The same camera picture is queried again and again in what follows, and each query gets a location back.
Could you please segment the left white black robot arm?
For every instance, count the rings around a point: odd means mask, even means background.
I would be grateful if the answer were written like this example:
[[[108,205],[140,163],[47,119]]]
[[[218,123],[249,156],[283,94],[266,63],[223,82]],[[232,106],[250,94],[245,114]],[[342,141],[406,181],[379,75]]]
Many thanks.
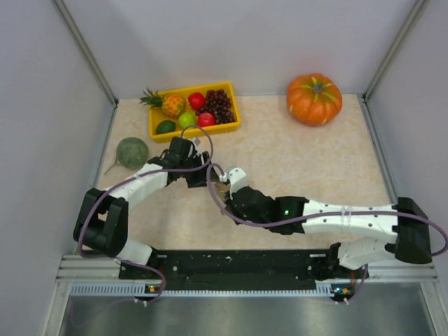
[[[158,271],[153,248],[129,238],[130,211],[154,192],[178,179],[188,187],[205,184],[202,174],[211,164],[214,150],[199,152],[193,140],[174,137],[168,149],[149,159],[140,170],[105,190],[92,188],[84,196],[73,238],[84,258],[109,257],[134,264],[143,277]]]

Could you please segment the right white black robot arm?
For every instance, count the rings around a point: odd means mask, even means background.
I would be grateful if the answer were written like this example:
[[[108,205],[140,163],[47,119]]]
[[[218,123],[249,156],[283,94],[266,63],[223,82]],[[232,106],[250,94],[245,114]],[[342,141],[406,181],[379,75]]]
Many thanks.
[[[225,196],[225,208],[236,223],[255,223],[280,235],[335,233],[358,240],[330,246],[326,266],[333,276],[383,260],[413,265],[432,261],[425,213],[408,197],[386,206],[342,206],[306,197],[276,197],[243,187]]]

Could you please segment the brown cardboard express box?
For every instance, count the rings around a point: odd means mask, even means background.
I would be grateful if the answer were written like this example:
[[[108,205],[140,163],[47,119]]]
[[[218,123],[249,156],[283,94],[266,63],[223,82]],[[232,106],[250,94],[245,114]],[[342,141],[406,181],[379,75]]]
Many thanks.
[[[224,207],[227,206],[226,200],[229,196],[230,184],[225,184],[223,182],[217,182],[214,184],[214,191],[217,198],[220,200],[217,204],[222,204]]]

